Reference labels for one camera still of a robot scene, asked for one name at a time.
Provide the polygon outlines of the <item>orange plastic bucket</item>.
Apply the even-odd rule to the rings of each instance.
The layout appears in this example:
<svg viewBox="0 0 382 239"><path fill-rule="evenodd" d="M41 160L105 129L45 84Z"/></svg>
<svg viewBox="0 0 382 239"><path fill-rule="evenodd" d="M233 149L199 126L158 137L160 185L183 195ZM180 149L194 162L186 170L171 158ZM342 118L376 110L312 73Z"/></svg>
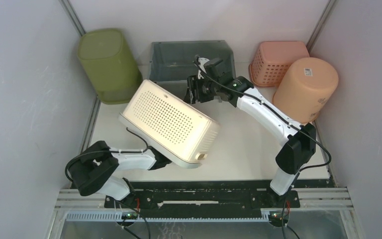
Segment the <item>orange plastic bucket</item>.
<svg viewBox="0 0 382 239"><path fill-rule="evenodd" d="M328 62L307 57L291 64L279 84L273 104L302 124L315 120L336 90L339 77Z"/></svg>

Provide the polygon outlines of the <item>green perforated waste bin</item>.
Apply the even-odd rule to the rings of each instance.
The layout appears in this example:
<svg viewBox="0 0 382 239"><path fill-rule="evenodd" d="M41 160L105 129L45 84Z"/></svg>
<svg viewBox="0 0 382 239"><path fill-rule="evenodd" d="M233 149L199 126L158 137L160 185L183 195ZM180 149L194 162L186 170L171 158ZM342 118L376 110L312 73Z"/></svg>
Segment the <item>green perforated waste bin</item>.
<svg viewBox="0 0 382 239"><path fill-rule="evenodd" d="M142 74L120 29L86 33L79 41L77 57L104 104L129 102L142 83Z"/></svg>

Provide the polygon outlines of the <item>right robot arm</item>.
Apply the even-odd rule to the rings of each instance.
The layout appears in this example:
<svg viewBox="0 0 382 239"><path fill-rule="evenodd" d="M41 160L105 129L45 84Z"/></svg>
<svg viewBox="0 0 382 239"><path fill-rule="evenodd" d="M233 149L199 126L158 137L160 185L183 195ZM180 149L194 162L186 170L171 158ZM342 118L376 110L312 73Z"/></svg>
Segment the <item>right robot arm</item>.
<svg viewBox="0 0 382 239"><path fill-rule="evenodd" d="M281 207L287 201L287 192L302 167L316 151L315 127L301 125L281 112L245 77L221 72L219 66L223 63L222 59L196 56L193 63L198 72L187 79L186 103L205 103L219 97L253 117L279 142L282 147L276 156L279 168L270 182L267 196L270 205Z"/></svg>

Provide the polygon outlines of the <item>cream perforated plastic basket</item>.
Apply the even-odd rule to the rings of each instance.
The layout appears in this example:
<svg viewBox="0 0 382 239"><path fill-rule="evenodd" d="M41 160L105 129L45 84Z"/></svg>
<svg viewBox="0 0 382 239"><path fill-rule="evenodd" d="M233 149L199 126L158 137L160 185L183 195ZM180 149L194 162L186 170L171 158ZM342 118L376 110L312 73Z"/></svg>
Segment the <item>cream perforated plastic basket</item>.
<svg viewBox="0 0 382 239"><path fill-rule="evenodd" d="M182 168L201 166L220 124L150 80L144 80L119 121Z"/></svg>

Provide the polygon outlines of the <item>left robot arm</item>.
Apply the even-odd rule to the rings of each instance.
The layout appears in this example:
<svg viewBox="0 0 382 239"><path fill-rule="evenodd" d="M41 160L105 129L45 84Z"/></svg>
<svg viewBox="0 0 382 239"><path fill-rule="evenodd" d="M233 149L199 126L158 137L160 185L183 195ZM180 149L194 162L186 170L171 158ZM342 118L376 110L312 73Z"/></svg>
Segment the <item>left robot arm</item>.
<svg viewBox="0 0 382 239"><path fill-rule="evenodd" d="M81 196L107 195L128 208L136 200L133 188L127 179L113 174L132 169L157 170L170 163L170 159L149 145L144 149L122 150L101 140L71 159L65 167L65 176Z"/></svg>

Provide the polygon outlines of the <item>pink perforated plastic basket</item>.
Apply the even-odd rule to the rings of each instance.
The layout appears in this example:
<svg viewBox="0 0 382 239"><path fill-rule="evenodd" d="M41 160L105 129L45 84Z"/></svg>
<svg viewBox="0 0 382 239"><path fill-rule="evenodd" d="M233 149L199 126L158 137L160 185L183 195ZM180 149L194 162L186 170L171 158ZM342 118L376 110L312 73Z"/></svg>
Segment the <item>pink perforated plastic basket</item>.
<svg viewBox="0 0 382 239"><path fill-rule="evenodd" d="M302 41L265 41L259 45L249 65L249 76L258 87L278 86L298 59L309 57Z"/></svg>

